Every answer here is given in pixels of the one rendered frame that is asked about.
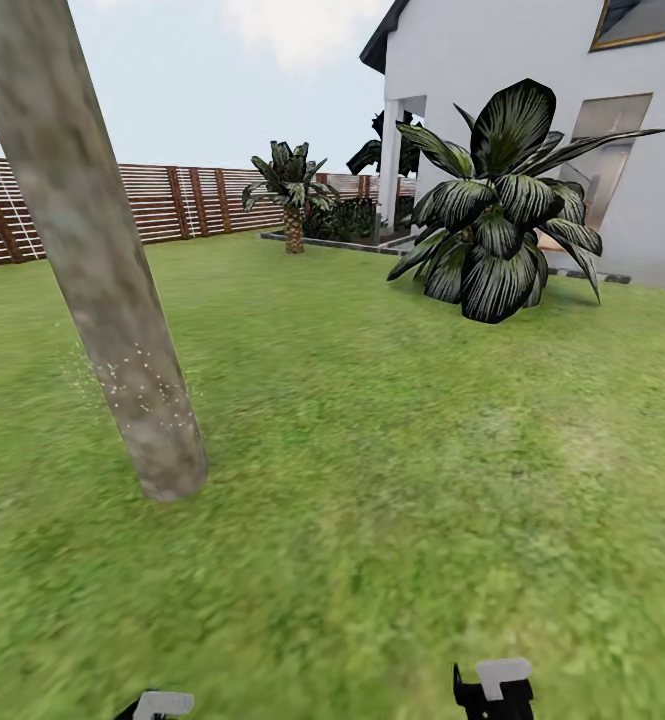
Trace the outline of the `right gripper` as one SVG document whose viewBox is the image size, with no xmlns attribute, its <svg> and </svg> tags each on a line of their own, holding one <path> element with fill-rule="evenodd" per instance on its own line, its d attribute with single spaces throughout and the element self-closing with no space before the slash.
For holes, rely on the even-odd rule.
<svg viewBox="0 0 665 720">
<path fill-rule="evenodd" d="M 465 707 L 469 720 L 534 720 L 530 702 L 533 689 L 528 680 L 501 683 L 501 701 L 485 701 L 481 684 L 453 683 L 455 701 Z"/>
</svg>

